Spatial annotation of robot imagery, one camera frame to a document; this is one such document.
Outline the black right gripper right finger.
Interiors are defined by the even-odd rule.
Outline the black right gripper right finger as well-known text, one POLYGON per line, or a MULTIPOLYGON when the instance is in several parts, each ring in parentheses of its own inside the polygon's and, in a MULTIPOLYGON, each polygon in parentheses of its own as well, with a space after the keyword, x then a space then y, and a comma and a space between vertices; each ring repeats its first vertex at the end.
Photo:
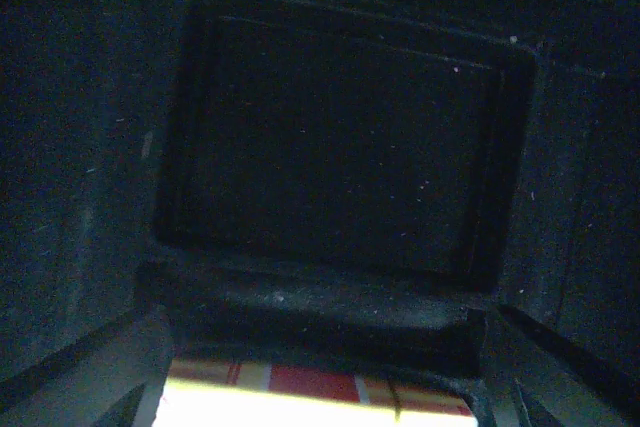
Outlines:
POLYGON ((469 311, 480 426, 637 426, 639 381, 506 305, 469 311))

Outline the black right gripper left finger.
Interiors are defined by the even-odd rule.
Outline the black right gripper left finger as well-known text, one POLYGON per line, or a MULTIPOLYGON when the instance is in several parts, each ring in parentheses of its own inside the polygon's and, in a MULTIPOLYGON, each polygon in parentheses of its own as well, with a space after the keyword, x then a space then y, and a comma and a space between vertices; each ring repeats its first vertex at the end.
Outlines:
POLYGON ((150 426, 173 359, 166 310, 135 309, 1 383, 3 426, 150 426))

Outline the red playing card box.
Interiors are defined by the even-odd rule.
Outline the red playing card box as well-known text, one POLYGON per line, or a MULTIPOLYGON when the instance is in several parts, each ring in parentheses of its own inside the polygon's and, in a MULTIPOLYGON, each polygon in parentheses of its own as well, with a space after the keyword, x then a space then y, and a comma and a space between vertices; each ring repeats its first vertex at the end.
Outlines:
POLYGON ((176 359, 157 426, 475 426, 459 396, 353 374, 176 359))

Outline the aluminium poker case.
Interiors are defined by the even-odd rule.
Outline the aluminium poker case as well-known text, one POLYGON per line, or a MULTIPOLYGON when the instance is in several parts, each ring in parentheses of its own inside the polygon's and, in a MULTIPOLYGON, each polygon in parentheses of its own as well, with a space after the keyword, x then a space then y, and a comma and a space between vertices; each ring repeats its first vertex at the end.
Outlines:
POLYGON ((1 0, 1 383, 161 306, 470 407, 498 305, 639 381, 639 0, 1 0))

